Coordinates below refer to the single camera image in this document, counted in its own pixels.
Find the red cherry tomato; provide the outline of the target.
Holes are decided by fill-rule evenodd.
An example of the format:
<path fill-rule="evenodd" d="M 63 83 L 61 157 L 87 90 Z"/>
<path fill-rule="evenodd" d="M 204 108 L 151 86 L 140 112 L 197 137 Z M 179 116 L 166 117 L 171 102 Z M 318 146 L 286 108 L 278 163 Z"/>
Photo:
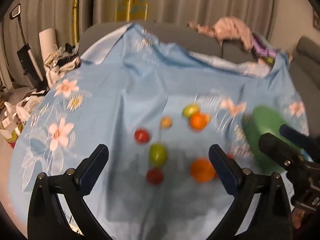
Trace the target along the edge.
<path fill-rule="evenodd" d="M 146 180 L 152 185 L 159 185 L 164 179 L 163 173 L 159 168 L 149 169 L 146 173 Z"/>
<path fill-rule="evenodd" d="M 146 129 L 137 129 L 134 138 L 137 143 L 145 144 L 150 141 L 150 133 Z"/>

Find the light blue floral cloth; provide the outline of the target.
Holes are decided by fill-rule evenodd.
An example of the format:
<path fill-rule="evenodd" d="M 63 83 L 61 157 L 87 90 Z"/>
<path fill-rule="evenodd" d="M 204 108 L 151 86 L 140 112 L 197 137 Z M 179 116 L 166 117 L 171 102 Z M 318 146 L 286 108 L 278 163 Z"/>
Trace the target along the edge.
<path fill-rule="evenodd" d="M 206 239 L 230 207 L 218 180 L 199 184 L 189 168 L 218 144 L 242 167 L 259 172 L 244 124 L 255 106 L 276 110 L 298 131 L 308 133 L 300 95 L 284 53 L 274 67 L 234 64 L 174 43 L 162 43 L 138 24 L 104 36 L 81 57 L 31 113 L 14 148 L 8 179 L 13 209 L 27 223 L 33 185 L 40 172 L 59 175 L 77 167 L 99 145 L 110 157 L 87 205 L 114 239 Z M 201 131 L 182 110 L 199 104 L 211 116 Z M 161 118 L 173 120 L 161 129 Z M 135 141 L 146 129 L 150 141 Z M 153 166 L 152 144 L 167 148 L 167 162 Z M 159 168 L 159 185 L 146 180 Z"/>

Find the oval green fruit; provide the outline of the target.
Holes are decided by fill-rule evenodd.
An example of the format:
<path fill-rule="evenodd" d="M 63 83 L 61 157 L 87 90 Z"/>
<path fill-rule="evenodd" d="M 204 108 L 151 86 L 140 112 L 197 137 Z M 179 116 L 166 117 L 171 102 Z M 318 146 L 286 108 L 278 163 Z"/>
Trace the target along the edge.
<path fill-rule="evenodd" d="M 167 148 L 160 143 L 152 144 L 149 149 L 149 160 L 153 166 L 162 167 L 167 162 Z"/>

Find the yellow patterned curtain panel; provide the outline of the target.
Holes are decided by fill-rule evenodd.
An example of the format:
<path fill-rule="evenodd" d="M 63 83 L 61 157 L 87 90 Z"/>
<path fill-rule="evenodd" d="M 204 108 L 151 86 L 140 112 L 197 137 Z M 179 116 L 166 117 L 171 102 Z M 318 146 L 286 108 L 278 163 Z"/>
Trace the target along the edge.
<path fill-rule="evenodd" d="M 146 21 L 148 0 L 117 0 L 116 22 Z"/>

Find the black upright vacuum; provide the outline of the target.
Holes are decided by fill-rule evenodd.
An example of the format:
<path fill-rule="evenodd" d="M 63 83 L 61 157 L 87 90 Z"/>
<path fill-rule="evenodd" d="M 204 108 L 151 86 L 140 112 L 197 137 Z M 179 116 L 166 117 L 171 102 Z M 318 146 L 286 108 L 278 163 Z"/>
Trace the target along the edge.
<path fill-rule="evenodd" d="M 32 49 L 26 42 L 22 27 L 21 9 L 21 4 L 18 3 L 10 13 L 11 20 L 14 20 L 15 18 L 18 20 L 21 38 L 23 41 L 23 47 L 17 51 L 17 56 L 23 68 L 23 75 L 27 78 L 29 86 L 40 90 L 43 87 L 44 78 L 35 60 Z"/>

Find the round green fruit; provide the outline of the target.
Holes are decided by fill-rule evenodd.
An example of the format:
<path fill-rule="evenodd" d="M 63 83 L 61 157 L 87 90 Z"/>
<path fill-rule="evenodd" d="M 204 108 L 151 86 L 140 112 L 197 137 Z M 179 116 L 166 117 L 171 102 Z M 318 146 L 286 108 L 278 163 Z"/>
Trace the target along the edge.
<path fill-rule="evenodd" d="M 197 103 L 190 103 L 184 107 L 182 110 L 182 116 L 184 118 L 189 119 L 193 114 L 199 113 L 201 110 L 199 104 Z"/>

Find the green plastic bowl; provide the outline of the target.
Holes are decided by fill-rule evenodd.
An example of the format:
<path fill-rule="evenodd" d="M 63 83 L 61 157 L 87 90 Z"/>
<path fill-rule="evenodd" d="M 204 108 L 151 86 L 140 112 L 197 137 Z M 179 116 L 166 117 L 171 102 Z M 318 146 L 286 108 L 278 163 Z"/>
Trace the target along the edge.
<path fill-rule="evenodd" d="M 284 172 L 284 169 L 263 151 L 272 148 L 274 138 L 283 141 L 297 151 L 300 150 L 298 146 L 280 134 L 280 127 L 285 124 L 287 122 L 276 110 L 258 105 L 255 106 L 248 122 L 244 125 L 244 133 L 249 148 L 263 174 L 270 175 L 273 172 Z"/>

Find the small tan round fruit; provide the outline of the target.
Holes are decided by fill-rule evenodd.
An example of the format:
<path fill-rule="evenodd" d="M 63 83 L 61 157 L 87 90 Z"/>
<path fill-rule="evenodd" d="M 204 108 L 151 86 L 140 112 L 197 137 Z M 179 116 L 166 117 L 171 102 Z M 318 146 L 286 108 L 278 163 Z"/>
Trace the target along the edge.
<path fill-rule="evenodd" d="M 173 120 L 170 116 L 163 116 L 161 118 L 161 129 L 169 129 L 172 126 Z"/>

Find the white paper roll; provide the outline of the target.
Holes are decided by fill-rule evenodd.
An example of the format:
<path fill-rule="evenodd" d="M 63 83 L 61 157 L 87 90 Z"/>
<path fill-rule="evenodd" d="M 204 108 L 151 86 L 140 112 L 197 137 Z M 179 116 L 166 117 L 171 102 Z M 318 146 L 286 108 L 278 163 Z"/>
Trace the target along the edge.
<path fill-rule="evenodd" d="M 46 61 L 48 56 L 55 51 L 56 33 L 55 28 L 49 28 L 39 32 L 39 42 L 43 61 Z"/>

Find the purple folded cloth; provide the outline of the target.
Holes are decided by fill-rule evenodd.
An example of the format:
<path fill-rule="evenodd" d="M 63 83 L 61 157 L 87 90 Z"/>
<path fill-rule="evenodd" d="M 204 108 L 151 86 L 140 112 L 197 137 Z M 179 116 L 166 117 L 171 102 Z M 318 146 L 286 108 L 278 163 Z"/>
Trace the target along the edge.
<path fill-rule="evenodd" d="M 259 57 L 275 58 L 277 55 L 277 51 L 265 45 L 257 35 L 253 35 L 253 49 Z"/>

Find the pink crumpled garment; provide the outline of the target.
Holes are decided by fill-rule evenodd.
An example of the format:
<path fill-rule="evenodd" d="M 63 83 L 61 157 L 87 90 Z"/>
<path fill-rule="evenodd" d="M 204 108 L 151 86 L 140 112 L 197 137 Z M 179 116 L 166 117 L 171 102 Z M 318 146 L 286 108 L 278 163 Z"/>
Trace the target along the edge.
<path fill-rule="evenodd" d="M 253 34 L 245 22 L 234 16 L 220 18 L 214 25 L 200 25 L 189 22 L 187 26 L 198 34 L 214 38 L 220 44 L 225 40 L 240 41 L 245 51 L 250 52 L 253 48 Z"/>

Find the grey sofa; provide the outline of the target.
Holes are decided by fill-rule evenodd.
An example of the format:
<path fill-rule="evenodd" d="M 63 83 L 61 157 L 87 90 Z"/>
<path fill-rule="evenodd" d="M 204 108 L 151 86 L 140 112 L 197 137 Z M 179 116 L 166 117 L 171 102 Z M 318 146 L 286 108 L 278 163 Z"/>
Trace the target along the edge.
<path fill-rule="evenodd" d="M 161 42 L 176 43 L 188 51 L 218 56 L 232 63 L 256 62 L 253 53 L 247 53 L 235 41 L 224 42 L 220 48 L 213 38 L 205 37 L 188 27 L 169 23 L 138 21 Z M 82 55 L 103 36 L 125 25 L 125 22 L 95 24 L 80 35 L 79 54 Z M 293 83 L 302 96 L 308 117 L 319 113 L 319 46 L 307 37 L 301 37 L 290 66 Z"/>

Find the pile of clutter bags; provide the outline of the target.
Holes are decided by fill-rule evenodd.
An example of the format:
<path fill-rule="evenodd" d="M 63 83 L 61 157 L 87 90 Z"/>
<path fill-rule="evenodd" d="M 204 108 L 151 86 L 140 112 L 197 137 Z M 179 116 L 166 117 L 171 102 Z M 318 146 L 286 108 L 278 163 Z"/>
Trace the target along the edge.
<path fill-rule="evenodd" d="M 43 66 L 46 71 L 48 87 L 52 88 L 67 72 L 81 66 L 79 44 L 72 46 L 66 43 L 64 47 L 60 48 L 55 46 L 54 52 L 47 57 Z"/>

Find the orange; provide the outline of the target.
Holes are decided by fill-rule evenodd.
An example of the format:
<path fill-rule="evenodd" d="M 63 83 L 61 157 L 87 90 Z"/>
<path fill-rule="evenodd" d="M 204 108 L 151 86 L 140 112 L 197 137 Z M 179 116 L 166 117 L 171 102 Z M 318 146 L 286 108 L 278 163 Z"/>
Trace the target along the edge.
<path fill-rule="evenodd" d="M 195 113 L 189 118 L 189 126 L 195 131 L 201 131 L 210 123 L 210 121 L 210 114 Z"/>
<path fill-rule="evenodd" d="M 209 159 L 199 158 L 192 162 L 190 175 L 196 182 L 206 183 L 215 177 L 216 171 Z"/>

